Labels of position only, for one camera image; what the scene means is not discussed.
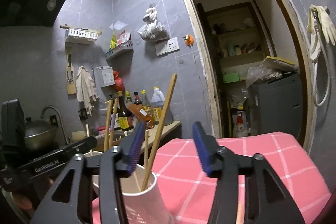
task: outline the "orange packet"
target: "orange packet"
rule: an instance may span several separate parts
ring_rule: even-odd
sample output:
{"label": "orange packet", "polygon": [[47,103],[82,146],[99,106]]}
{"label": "orange packet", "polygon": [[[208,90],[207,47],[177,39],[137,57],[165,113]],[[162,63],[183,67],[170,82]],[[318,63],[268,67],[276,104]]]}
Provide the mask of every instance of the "orange packet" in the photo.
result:
{"label": "orange packet", "polygon": [[146,122],[146,128],[154,128],[154,119],[146,111],[142,109],[142,105],[136,105],[131,102],[126,104],[126,107],[138,118],[140,122]]}

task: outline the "pink tablecloth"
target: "pink tablecloth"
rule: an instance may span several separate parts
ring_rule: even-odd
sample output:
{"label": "pink tablecloth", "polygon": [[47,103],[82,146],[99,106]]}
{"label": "pink tablecloth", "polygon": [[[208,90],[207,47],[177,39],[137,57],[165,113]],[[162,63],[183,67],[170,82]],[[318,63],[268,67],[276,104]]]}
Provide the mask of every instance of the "pink tablecloth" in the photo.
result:
{"label": "pink tablecloth", "polygon": [[[330,197],[323,177],[306,152],[288,134],[275,132],[255,137],[218,139],[236,154],[263,154],[293,196],[306,224],[310,224]],[[176,224],[206,224],[216,179],[203,173],[193,140],[174,139],[157,151],[153,171],[167,209]],[[244,176],[239,178],[239,203],[244,208]],[[94,220],[99,220],[93,201]]]}

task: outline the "dish towel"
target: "dish towel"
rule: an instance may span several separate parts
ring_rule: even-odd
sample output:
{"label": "dish towel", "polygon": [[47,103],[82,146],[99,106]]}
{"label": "dish towel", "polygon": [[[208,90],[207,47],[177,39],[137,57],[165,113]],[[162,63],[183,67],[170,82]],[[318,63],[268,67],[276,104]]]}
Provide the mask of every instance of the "dish towel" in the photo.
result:
{"label": "dish towel", "polygon": [[76,78],[76,88],[77,88],[77,100],[79,102],[84,102],[84,107],[86,113],[91,115],[93,108],[93,102],[98,99],[97,89],[95,88],[95,83],[88,72],[88,70],[81,66],[78,69]]}

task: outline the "faucet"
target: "faucet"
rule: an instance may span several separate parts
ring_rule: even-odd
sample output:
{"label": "faucet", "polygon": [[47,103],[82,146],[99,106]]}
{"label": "faucet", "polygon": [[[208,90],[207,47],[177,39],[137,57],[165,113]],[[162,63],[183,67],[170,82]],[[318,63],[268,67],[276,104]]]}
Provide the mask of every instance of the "faucet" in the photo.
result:
{"label": "faucet", "polygon": [[55,107],[52,106],[52,105],[45,106],[45,107],[42,109],[42,112],[41,112],[41,119],[44,119],[44,112],[45,112],[47,109],[53,109],[53,110],[55,110],[55,112],[57,113],[59,122],[60,122],[60,124],[61,124],[61,129],[62,129],[62,133],[63,133],[63,136],[64,136],[65,143],[66,143],[66,144],[70,144],[70,141],[67,139],[67,137],[66,137],[66,135],[65,135],[64,126],[63,126],[63,120],[62,120],[61,113],[59,112],[59,110],[58,110],[57,108],[55,108]]}

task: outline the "metal bolt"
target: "metal bolt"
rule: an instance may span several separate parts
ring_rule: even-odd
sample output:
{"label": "metal bolt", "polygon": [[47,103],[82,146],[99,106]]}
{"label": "metal bolt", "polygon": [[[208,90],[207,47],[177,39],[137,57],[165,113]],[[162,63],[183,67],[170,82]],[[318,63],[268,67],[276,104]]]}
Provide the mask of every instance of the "metal bolt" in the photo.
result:
{"label": "metal bolt", "polygon": [[227,148],[225,146],[221,146],[220,148],[218,148],[217,152],[218,153],[224,153],[224,151],[226,150]]}
{"label": "metal bolt", "polygon": [[262,154],[259,154],[259,153],[254,155],[254,159],[256,159],[256,160],[263,160],[264,158],[265,157]]}
{"label": "metal bolt", "polygon": [[118,146],[118,145],[115,145],[115,146],[113,146],[113,147],[111,147],[111,152],[119,152],[120,151],[120,147]]}
{"label": "metal bolt", "polygon": [[74,157],[73,157],[75,160],[82,160],[82,159],[84,159],[84,155],[83,154],[76,154],[76,155],[74,155]]}

